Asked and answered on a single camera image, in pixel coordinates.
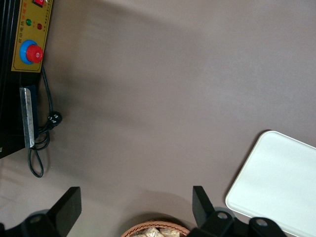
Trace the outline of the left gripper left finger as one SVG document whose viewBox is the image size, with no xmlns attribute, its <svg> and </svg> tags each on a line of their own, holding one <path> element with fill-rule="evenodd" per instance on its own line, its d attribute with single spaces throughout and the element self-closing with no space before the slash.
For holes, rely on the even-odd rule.
<svg viewBox="0 0 316 237">
<path fill-rule="evenodd" d="M 22 223 L 22 236 L 66 237 L 81 212 L 81 189 L 71 187 L 48 211 L 29 216 Z"/>
</svg>

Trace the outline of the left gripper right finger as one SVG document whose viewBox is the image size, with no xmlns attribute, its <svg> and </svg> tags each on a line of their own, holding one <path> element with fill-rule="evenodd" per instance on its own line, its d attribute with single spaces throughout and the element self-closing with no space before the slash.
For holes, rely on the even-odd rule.
<svg viewBox="0 0 316 237">
<path fill-rule="evenodd" d="M 189 233 L 191 237 L 229 237 L 234 224 L 233 217 L 215 210 L 202 186 L 193 186 L 193 215 L 197 227 Z"/>
</svg>

